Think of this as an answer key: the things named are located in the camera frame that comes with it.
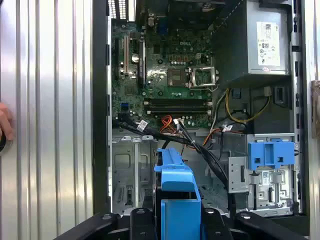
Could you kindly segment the person's hand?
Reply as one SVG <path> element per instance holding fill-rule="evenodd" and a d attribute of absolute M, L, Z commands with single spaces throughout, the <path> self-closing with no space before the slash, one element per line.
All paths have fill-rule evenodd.
<path fill-rule="evenodd" d="M 5 136 L 7 140 L 12 141 L 14 139 L 14 129 L 12 127 L 12 114 L 9 108 L 0 103 L 0 136 Z"/>

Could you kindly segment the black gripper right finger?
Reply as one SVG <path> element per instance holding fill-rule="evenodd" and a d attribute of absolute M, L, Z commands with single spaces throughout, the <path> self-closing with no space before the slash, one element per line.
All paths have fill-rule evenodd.
<path fill-rule="evenodd" d="M 223 217 L 215 208 L 202 209 L 203 240 L 305 240 L 289 228 L 250 211 L 242 211 L 233 219 Z"/>

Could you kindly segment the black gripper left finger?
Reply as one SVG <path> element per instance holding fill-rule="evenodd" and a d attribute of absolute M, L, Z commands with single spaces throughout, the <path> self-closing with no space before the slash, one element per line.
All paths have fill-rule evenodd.
<path fill-rule="evenodd" d="M 57 240 L 155 240 L 153 213 L 147 208 L 134 208 L 129 215 L 98 213 L 71 228 Z"/>

